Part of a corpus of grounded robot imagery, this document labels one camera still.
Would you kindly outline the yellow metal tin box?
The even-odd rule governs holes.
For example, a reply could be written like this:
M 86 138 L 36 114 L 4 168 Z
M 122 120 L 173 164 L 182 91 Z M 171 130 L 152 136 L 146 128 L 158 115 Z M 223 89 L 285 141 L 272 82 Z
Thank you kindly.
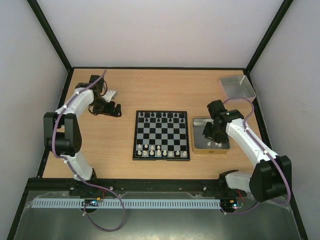
M 191 147 L 195 154 L 226 154 L 230 148 L 230 142 L 222 144 L 221 147 L 216 146 L 215 142 L 203 136 L 203 129 L 207 122 L 213 123 L 208 117 L 194 117 L 190 124 Z

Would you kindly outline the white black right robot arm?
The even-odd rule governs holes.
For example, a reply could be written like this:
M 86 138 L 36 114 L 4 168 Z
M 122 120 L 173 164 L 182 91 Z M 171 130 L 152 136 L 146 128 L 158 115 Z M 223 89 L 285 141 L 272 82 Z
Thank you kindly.
M 253 166 L 252 174 L 239 170 L 222 173 L 218 191 L 229 196 L 235 190 L 251 193 L 258 202 L 286 196 L 284 204 L 291 200 L 291 162 L 271 150 L 249 127 L 247 118 L 237 109 L 209 110 L 212 119 L 207 122 L 203 135 L 216 143 L 226 143 L 232 138 L 246 154 Z

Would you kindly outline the black white chess board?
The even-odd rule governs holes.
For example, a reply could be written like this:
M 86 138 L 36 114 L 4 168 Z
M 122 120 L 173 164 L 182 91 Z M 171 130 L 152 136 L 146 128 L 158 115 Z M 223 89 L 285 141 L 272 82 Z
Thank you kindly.
M 157 146 L 160 146 L 161 156 L 157 156 Z M 135 116 L 135 130 L 133 141 L 132 159 L 134 161 L 190 161 L 188 115 L 186 111 L 160 111 L 160 110 L 138 110 Z

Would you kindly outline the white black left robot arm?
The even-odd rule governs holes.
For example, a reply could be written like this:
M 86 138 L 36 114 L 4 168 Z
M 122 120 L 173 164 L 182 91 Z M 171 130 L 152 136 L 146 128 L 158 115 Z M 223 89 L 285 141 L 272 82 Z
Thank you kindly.
M 96 172 L 86 161 L 78 118 L 85 110 L 94 116 L 122 116 L 121 105 L 113 98 L 116 91 L 108 90 L 106 81 L 81 82 L 66 103 L 43 116 L 44 145 L 56 158 L 62 159 L 77 181 L 93 181 Z

